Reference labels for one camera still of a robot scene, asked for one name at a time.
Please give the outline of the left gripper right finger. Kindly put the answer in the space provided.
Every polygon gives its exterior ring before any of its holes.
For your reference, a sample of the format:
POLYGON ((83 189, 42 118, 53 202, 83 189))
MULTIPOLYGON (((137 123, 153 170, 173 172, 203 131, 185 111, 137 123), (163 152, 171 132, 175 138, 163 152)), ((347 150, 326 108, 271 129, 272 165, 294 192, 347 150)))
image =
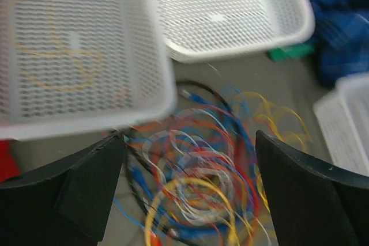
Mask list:
POLYGON ((279 245, 368 245, 368 177, 259 130, 255 151, 279 245))

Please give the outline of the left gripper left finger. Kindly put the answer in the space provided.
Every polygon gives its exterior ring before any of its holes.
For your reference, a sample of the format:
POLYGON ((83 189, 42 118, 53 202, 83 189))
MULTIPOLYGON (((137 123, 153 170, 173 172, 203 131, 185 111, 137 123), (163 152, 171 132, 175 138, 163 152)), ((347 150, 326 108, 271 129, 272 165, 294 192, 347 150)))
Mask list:
POLYGON ((121 171, 115 132, 76 153, 1 183, 1 245, 97 245, 121 171))

